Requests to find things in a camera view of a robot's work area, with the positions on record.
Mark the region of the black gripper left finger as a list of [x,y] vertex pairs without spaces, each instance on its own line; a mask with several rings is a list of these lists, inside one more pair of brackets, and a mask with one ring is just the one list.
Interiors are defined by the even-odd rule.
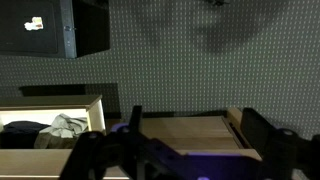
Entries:
[[59,180],[103,180],[119,167],[130,180],[187,180],[184,157],[159,139],[140,132],[142,107],[134,106],[128,124],[115,124],[108,135],[80,135]]

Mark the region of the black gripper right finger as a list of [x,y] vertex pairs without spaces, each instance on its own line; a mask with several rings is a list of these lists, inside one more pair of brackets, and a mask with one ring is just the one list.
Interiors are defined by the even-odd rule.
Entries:
[[276,128],[255,109],[244,108],[242,134],[262,158],[260,180],[292,180],[298,169],[309,180],[320,180],[320,135],[303,139],[287,128]]

